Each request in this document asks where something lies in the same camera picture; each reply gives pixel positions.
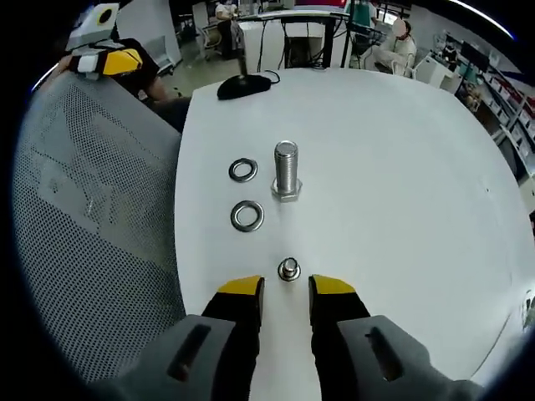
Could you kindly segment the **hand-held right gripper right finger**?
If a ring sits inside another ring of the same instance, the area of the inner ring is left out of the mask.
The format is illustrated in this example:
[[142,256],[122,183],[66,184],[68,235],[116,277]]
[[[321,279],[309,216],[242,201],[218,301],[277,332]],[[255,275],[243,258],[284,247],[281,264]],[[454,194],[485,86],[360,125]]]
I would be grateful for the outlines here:
[[426,347],[369,314],[348,283],[308,279],[311,348],[324,400],[476,400],[479,385],[436,370]]

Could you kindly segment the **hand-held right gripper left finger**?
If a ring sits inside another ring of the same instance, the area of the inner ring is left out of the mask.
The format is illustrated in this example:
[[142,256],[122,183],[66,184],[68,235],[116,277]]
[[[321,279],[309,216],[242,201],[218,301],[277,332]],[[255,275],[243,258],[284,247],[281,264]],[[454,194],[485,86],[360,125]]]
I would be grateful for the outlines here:
[[247,400],[259,354],[264,279],[220,287],[141,354],[122,381],[129,400]]

